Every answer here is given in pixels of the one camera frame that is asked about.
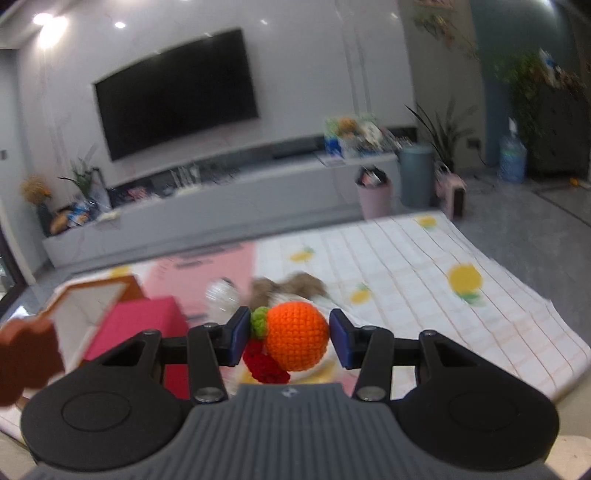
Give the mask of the brown plush slippers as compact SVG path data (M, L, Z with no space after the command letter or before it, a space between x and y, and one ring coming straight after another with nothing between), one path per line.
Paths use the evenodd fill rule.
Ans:
M253 279L250 283L250 297L247 305L252 310L268 307L271 298L276 294L295 295L308 300L318 296L328 297L322 280L305 272L297 272L280 282L274 282L266 277Z

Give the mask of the crocheted orange and strawberry toy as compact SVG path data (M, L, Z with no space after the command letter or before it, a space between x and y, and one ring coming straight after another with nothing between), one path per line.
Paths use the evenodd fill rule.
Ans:
M242 360L262 384L287 384L291 373L315 368L328 351L329 323L308 302L256 308L249 329Z

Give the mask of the brown flower-shaped sponge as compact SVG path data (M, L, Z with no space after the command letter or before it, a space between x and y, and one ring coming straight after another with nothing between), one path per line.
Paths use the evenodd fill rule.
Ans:
M15 404L26 389L45 387L65 371L57 332L47 318L13 319L1 328L1 406Z

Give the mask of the clear plastic bag bundle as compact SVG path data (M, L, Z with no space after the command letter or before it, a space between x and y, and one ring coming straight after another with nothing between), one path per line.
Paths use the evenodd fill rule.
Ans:
M209 321L218 324L228 322L240 306L240 294L235 283L228 278L213 280L205 290L205 305Z

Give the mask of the pink paper placemat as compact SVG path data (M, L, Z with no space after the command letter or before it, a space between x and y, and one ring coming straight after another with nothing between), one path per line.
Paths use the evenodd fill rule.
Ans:
M207 291L221 280L229 280L238 300L249 294L254 262L254 245L238 243L212 253L182 253L154 260L141 280L149 298L175 299L187 317L209 312Z

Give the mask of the red Wonderlab box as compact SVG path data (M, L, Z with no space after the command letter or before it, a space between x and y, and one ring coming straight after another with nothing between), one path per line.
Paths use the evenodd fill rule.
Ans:
M83 363L95 360L129 338L146 331L157 330L162 338L184 337L188 332L185 315L173 297L136 299L117 303L103 319L97 333L83 355ZM150 378L180 400L189 399L186 364L155 366Z

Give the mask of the orange cardboard box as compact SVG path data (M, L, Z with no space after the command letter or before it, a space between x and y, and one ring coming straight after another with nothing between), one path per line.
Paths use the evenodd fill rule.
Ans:
M37 318L53 322L64 369L83 360L104 318L117 303L144 298L134 275L69 284L55 293Z

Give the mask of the pink waste bin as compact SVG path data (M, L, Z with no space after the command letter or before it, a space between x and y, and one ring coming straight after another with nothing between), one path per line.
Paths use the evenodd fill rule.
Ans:
M374 220L391 215L392 184L386 173L376 166L361 167L356 175L363 219Z

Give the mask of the small pink heater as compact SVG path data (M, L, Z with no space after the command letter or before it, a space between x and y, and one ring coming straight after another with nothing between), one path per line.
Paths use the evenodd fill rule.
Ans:
M461 220L465 213L467 186L444 163L436 166L436 194L444 213L450 220Z

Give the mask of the potted green plant left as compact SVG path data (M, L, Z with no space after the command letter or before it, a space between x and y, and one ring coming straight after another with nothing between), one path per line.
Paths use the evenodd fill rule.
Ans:
M106 182L101 169L92 164L97 149L93 144L84 156L71 162L70 174L59 179L73 184L91 211L106 213L112 210Z

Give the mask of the teddy bear on console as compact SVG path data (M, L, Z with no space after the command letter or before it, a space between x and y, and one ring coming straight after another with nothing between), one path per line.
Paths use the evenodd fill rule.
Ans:
M339 118L337 123L337 136L339 138L356 137L360 134L358 120L351 117Z

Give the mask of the tall leafy floor plant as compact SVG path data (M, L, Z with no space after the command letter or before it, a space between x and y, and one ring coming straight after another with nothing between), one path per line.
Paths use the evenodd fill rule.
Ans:
M436 112L429 116L427 111L416 104L415 108L407 106L407 110L419 121L428 134L428 141L434 148L438 160L452 173L456 167L456 151L461 140L467 139L475 132L473 127L465 123L477 112L478 107L472 105L460 113L456 112L456 99L452 97L444 115Z

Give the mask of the dried flowers in vase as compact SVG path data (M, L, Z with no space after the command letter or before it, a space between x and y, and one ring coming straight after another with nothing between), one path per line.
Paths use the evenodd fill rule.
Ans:
M53 215L47 201L51 198L51 191L45 180L37 175L27 177L20 185L20 193L26 202L34 206L44 236L50 237Z

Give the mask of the blue water bottle jug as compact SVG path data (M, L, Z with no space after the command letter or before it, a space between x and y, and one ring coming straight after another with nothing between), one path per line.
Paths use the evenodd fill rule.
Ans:
M525 180L527 149L522 143L517 122L508 120L508 132L500 140L500 159L498 176L501 180L521 184Z

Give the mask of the dark cabinet with plants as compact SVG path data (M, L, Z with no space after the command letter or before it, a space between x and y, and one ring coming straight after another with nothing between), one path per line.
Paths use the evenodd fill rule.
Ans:
M535 180L585 178L590 101L579 76L543 49L503 58L496 74L508 86L511 118L526 150L525 175Z

